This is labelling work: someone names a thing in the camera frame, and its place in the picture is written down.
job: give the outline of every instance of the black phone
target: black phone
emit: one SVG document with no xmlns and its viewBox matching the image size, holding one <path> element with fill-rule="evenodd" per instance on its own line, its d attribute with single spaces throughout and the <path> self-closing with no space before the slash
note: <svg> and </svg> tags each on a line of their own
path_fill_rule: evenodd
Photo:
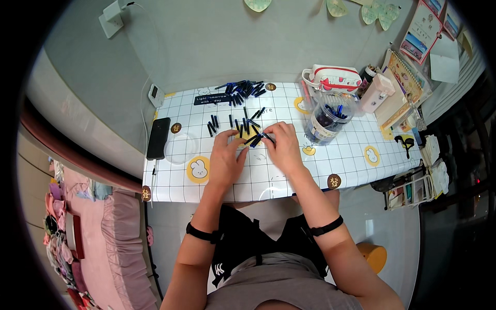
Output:
<svg viewBox="0 0 496 310">
<path fill-rule="evenodd" d="M 170 118 L 157 119 L 153 121 L 152 130 L 150 132 L 150 140 L 148 140 L 148 150 L 146 151 L 146 159 L 164 159 L 164 146 L 169 135 L 169 126 L 171 125 Z"/>
</svg>

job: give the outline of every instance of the logo on shorts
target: logo on shorts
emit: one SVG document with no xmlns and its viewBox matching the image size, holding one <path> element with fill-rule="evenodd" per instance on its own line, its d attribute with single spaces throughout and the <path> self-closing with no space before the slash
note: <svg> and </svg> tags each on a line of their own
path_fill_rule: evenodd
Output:
<svg viewBox="0 0 496 310">
<path fill-rule="evenodd" d="M 224 273 L 224 270 L 222 269 L 222 263 L 215 265 L 215 274 L 220 275 Z"/>
</svg>

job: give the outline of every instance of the gray wall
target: gray wall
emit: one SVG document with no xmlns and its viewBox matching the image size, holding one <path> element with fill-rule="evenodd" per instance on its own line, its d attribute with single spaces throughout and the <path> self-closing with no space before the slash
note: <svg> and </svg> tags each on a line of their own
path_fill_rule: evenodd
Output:
<svg viewBox="0 0 496 310">
<path fill-rule="evenodd" d="M 243 0 L 142 0 L 159 32 L 156 61 L 153 26 L 137 6 L 126 10 L 125 31 L 147 72 L 167 92 L 240 79 L 293 82 L 314 63 L 382 65 L 392 41 L 399 45 L 418 1 L 386 0 L 402 7 L 389 30 L 379 22 L 365 25 L 361 6 L 344 1 L 349 14 L 332 17 L 321 0 L 274 0 L 262 13 Z"/>
<path fill-rule="evenodd" d="M 121 29 L 107 39 L 98 16 L 112 0 L 75 0 L 45 42 L 47 55 L 79 99 L 111 130 L 144 152 L 139 94 L 148 73 Z M 147 124 L 155 109 L 143 91 Z"/>
</svg>

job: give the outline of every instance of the red and white pencil case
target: red and white pencil case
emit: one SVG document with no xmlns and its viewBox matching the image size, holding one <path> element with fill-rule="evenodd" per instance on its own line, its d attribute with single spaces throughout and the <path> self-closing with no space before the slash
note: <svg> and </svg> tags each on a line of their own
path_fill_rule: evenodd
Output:
<svg viewBox="0 0 496 310">
<path fill-rule="evenodd" d="M 312 69 L 302 72 L 303 81 L 320 91 L 336 91 L 346 94 L 354 94 L 362 79 L 355 68 L 339 67 L 331 65 L 314 64 Z"/>
</svg>

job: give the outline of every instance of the wristband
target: wristband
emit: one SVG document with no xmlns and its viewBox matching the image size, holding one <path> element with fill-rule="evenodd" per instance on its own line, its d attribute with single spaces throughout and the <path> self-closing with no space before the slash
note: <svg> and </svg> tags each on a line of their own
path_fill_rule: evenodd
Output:
<svg viewBox="0 0 496 310">
<path fill-rule="evenodd" d="M 221 233 L 218 230 L 215 230 L 211 234 L 209 234 L 209 233 L 206 233 L 206 232 L 203 232 L 203 231 L 196 229 L 195 227 L 193 227 L 191 225 L 191 222 L 189 222 L 186 226 L 186 233 L 190 234 L 193 237 L 196 237 L 198 239 L 210 241 L 210 243 L 213 245 L 222 239 Z"/>
<path fill-rule="evenodd" d="M 318 237 L 320 235 L 323 235 L 325 233 L 328 233 L 332 230 L 335 230 L 336 228 L 338 228 L 339 226 L 341 226 L 341 224 L 343 224 L 343 218 L 341 217 L 341 215 L 332 223 L 330 224 L 327 224 L 323 227 L 319 227 L 319 228 L 310 228 L 310 232 L 312 235 Z"/>
</svg>

